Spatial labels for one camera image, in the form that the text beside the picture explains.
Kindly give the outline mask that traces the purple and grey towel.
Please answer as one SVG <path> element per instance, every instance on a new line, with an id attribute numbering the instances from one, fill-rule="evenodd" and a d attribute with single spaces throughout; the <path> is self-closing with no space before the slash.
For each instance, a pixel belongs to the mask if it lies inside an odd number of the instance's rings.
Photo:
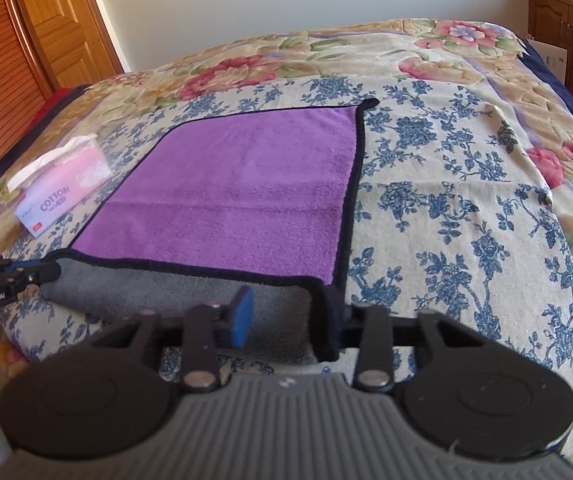
<path id="1" fill-rule="evenodd" d="M 252 289 L 244 351 L 332 362 L 365 154 L 356 105 L 286 108 L 170 130 L 52 259 L 54 304 L 103 321 L 183 313 Z"/>

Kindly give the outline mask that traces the pink cotton tissue box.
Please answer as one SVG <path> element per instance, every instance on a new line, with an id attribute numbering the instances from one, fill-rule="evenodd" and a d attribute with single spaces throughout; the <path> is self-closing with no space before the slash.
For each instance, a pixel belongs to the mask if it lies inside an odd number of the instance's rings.
<path id="1" fill-rule="evenodd" d="M 91 133 L 39 156 L 10 177 L 6 189 L 20 193 L 15 217 L 36 238 L 111 177 L 98 136 Z"/>

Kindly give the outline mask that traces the red cloth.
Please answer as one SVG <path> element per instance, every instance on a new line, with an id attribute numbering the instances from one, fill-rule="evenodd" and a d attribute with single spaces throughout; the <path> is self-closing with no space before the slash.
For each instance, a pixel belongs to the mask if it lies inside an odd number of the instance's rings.
<path id="1" fill-rule="evenodd" d="M 50 99 L 38 110 L 36 115 L 28 124 L 26 131 L 32 130 L 40 125 L 47 125 L 64 107 L 74 99 L 74 90 L 72 88 L 59 88 Z"/>

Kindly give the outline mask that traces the wooden wardrobe door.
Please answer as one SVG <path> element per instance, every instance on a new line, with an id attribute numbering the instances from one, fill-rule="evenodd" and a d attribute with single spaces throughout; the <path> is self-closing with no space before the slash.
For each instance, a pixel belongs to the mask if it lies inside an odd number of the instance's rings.
<path id="1" fill-rule="evenodd" d="M 18 0 L 18 8 L 51 89 L 123 73 L 96 0 Z"/>

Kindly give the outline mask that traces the floral beige blanket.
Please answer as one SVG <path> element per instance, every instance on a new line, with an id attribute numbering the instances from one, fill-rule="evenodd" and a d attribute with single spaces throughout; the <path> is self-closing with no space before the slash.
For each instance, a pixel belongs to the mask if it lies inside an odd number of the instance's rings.
<path id="1" fill-rule="evenodd" d="M 527 154 L 558 204 L 573 249 L 573 116 L 549 84 L 521 62 L 522 39 L 482 22 L 398 18 L 334 29 L 246 38 L 87 89 L 59 112 L 18 159 L 26 165 L 99 122 L 141 117 L 166 99 L 325 77 L 384 77 L 464 84 L 494 92 L 529 137 Z M 0 254 L 28 234 L 14 216 L 17 197 L 0 177 Z M 573 453 L 567 453 L 573 462 Z"/>

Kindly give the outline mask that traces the dark blue bed sheet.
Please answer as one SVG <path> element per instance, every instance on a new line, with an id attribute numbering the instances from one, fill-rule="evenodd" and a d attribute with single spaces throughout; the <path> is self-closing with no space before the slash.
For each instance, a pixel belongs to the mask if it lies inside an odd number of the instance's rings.
<path id="1" fill-rule="evenodd" d="M 535 50 L 533 41 L 522 38 L 525 53 L 521 55 L 521 62 L 535 76 L 552 88 L 553 92 L 564 102 L 565 106 L 573 116 L 573 96 L 561 80 L 547 67 L 543 58 Z"/>

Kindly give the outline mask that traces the white cardboard box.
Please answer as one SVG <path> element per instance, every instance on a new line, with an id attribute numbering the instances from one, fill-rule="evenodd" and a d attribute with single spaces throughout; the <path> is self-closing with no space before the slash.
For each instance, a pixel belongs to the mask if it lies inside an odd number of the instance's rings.
<path id="1" fill-rule="evenodd" d="M 546 44 L 532 38 L 525 40 L 527 55 L 524 63 L 538 77 L 552 82 L 554 79 L 565 84 L 567 79 L 567 49 Z"/>

